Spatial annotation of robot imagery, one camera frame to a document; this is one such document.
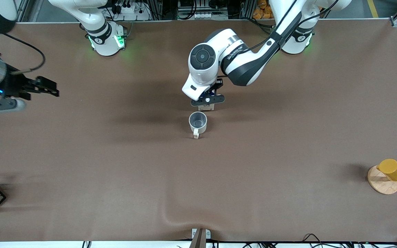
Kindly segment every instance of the gray floor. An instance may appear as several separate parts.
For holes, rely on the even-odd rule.
[[[40,10],[32,13],[32,20],[36,22],[74,22],[73,16],[59,8],[52,6],[47,0],[37,0]],[[397,11],[397,0],[373,0],[379,17],[390,17]],[[328,18],[372,18],[367,0],[352,0],[350,5],[342,11],[332,11]]]

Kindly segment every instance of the round wooden disc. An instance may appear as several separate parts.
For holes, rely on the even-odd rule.
[[[397,191],[397,182],[390,181],[384,173],[378,171],[376,165],[367,172],[367,181],[377,192],[384,195],[391,195]]]

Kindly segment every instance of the yellow floor line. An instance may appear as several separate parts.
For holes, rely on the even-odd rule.
[[[367,2],[368,2],[368,6],[370,7],[370,12],[373,18],[378,18],[379,17],[378,12],[376,11],[375,3],[373,2],[373,0],[367,0]]]

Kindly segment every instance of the white mug handle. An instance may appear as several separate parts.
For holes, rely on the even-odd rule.
[[[194,128],[194,138],[199,138],[199,130]]]

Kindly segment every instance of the white mug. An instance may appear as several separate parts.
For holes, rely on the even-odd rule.
[[[194,138],[199,138],[199,135],[206,131],[206,124],[208,118],[200,111],[194,112],[189,116],[189,125],[191,131],[194,132]]]

